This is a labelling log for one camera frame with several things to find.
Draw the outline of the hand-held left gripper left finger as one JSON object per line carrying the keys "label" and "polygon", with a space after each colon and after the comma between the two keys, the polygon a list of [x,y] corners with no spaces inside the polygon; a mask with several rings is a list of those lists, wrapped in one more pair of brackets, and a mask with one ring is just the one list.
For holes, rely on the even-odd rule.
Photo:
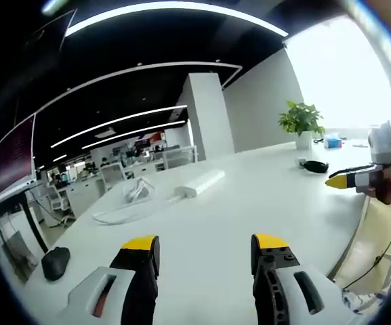
{"label": "hand-held left gripper left finger", "polygon": [[68,294],[59,324],[152,324],[159,294],[160,242],[126,242],[108,267],[98,267]]}

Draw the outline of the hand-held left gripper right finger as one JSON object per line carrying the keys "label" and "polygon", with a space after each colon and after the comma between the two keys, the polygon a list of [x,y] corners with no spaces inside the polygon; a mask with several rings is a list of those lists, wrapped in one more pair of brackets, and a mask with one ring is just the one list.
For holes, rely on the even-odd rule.
{"label": "hand-held left gripper right finger", "polygon": [[253,297],[259,324],[353,324],[340,289],[303,265],[281,238],[251,236]]}

